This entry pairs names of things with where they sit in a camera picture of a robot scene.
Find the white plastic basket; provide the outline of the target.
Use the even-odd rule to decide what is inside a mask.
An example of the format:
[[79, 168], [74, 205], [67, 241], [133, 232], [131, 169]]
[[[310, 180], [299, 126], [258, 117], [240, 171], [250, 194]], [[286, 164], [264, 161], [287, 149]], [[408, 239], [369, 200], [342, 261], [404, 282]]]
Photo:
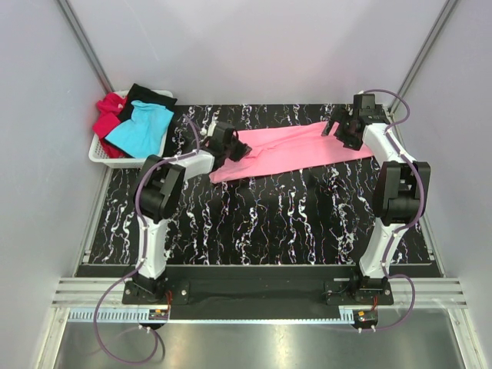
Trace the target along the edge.
[[[110, 92], [98, 101], [96, 107], [99, 110], [99, 117], [94, 125], [102, 123], [104, 133], [109, 133], [109, 128], [115, 127], [115, 113], [123, 109], [127, 94], [128, 90]], [[94, 163], [102, 163], [110, 168], [140, 168], [145, 161], [143, 158], [128, 157], [119, 148], [111, 146], [100, 138], [96, 131], [94, 131], [88, 157]]]

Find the control board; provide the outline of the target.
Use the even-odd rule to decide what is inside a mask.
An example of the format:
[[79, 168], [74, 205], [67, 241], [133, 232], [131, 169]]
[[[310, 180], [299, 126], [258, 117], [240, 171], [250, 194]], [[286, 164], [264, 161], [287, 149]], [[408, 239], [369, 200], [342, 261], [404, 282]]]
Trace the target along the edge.
[[355, 314], [356, 322], [368, 322], [368, 321], [377, 321], [377, 320], [378, 320], [377, 309], [356, 311]]
[[148, 313], [148, 319], [153, 321], [167, 321], [169, 319], [169, 310], [163, 308], [151, 309]]

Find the aluminium frame rail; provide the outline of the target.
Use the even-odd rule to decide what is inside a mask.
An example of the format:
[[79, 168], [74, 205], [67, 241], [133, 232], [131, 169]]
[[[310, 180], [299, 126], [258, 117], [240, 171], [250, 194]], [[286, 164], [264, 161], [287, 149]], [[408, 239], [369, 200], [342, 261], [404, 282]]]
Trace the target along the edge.
[[[94, 305], [105, 291], [109, 291], [105, 304], [121, 302], [125, 286], [120, 283], [111, 286], [116, 278], [62, 278], [55, 290], [55, 304]], [[454, 278], [415, 278], [416, 308], [461, 308], [467, 307], [467, 302], [460, 282]], [[202, 297], [220, 298], [300, 298], [326, 296], [325, 283], [316, 280], [219, 280], [194, 279], [178, 282], [172, 288], [174, 301], [188, 303]]]

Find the black t shirt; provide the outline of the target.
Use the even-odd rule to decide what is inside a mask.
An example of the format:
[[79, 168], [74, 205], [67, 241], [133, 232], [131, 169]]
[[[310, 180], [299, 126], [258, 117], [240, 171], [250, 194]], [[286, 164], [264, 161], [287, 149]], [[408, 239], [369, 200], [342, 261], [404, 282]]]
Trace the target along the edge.
[[118, 114], [118, 120], [120, 122], [127, 121], [131, 118], [131, 114], [134, 109], [134, 106], [131, 104], [133, 101], [163, 105], [168, 110], [174, 111], [174, 106], [178, 100], [167, 95], [161, 95], [149, 88], [134, 83], [126, 95], [126, 102], [123, 109]]

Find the left control board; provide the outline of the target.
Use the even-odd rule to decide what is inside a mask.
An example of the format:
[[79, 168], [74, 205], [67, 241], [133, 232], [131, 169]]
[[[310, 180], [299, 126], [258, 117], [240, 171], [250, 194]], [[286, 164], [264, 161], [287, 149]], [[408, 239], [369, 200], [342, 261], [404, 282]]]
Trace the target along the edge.
[[169, 310], [163, 308], [151, 309], [148, 313], [148, 319], [153, 321], [167, 321], [169, 319]]

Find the red t shirt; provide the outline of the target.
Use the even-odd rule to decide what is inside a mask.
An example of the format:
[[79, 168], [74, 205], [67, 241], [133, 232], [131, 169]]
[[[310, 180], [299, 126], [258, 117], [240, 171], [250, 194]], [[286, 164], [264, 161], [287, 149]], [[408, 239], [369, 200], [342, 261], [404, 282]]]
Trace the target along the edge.
[[125, 102], [126, 98], [111, 92], [95, 104], [99, 111], [99, 116], [92, 125], [92, 130], [98, 136], [102, 150], [109, 158], [116, 159], [125, 156], [123, 151], [106, 140], [107, 135], [121, 123], [118, 120], [118, 114], [123, 109]]

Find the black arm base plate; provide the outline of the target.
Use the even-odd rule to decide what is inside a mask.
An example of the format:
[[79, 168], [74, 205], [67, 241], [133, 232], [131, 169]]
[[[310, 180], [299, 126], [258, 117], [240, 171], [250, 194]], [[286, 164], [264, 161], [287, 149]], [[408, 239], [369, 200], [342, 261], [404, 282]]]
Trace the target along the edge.
[[171, 304], [171, 319], [263, 321], [340, 317], [339, 308], [394, 303], [390, 282], [351, 266], [177, 266], [157, 282], [127, 281], [123, 304]]

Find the pink t shirt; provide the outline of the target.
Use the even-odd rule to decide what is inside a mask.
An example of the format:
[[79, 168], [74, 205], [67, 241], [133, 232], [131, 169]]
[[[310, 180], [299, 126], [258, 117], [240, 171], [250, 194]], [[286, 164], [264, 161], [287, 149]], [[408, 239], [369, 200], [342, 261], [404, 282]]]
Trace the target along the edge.
[[250, 146], [251, 152], [238, 162], [226, 160], [221, 168], [209, 174], [210, 181], [217, 184], [276, 175], [373, 155], [365, 145], [359, 151], [344, 147], [334, 135], [338, 123], [323, 136], [325, 127], [326, 123], [320, 121], [310, 125], [239, 131], [239, 140]]

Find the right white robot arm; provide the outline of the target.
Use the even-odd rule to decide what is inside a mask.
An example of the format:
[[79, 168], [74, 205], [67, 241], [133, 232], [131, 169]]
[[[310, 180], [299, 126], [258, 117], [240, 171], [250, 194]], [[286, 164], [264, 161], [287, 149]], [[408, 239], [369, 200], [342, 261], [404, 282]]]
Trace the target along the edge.
[[424, 214], [431, 167], [417, 161], [397, 140], [382, 105], [376, 102], [380, 89], [354, 95], [351, 107], [336, 107], [322, 134], [334, 135], [344, 148], [359, 151], [367, 146], [379, 167], [373, 192], [376, 218], [366, 251], [353, 277], [339, 291], [356, 304], [369, 304], [391, 295], [389, 269], [402, 237]]

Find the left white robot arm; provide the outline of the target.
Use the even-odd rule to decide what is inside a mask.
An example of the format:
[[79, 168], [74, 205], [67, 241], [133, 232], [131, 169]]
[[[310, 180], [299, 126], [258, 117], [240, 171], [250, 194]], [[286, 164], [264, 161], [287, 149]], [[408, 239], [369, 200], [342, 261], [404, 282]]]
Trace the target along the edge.
[[238, 131], [224, 122], [213, 123], [204, 140], [188, 153], [169, 158], [151, 155], [143, 164], [132, 200], [138, 220], [138, 262], [131, 274], [136, 295], [158, 304], [171, 295], [166, 288], [165, 237], [168, 223], [178, 208], [184, 182], [209, 175], [226, 160], [238, 162], [252, 148], [240, 140]]

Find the cyan t shirt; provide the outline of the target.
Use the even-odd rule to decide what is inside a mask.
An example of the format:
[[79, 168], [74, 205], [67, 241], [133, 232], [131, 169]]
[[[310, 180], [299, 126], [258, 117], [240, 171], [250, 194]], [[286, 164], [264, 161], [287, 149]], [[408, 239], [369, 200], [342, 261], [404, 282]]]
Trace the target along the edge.
[[131, 117], [108, 133], [105, 140], [132, 158], [147, 158], [161, 152], [174, 112], [164, 105], [134, 100]]

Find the right control board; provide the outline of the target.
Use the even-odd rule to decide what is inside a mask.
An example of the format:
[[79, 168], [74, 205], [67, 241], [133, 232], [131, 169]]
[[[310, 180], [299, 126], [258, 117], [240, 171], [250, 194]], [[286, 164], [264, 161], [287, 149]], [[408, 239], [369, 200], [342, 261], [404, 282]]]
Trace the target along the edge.
[[368, 321], [377, 321], [377, 320], [378, 320], [377, 309], [356, 311], [355, 314], [356, 322], [368, 322]]

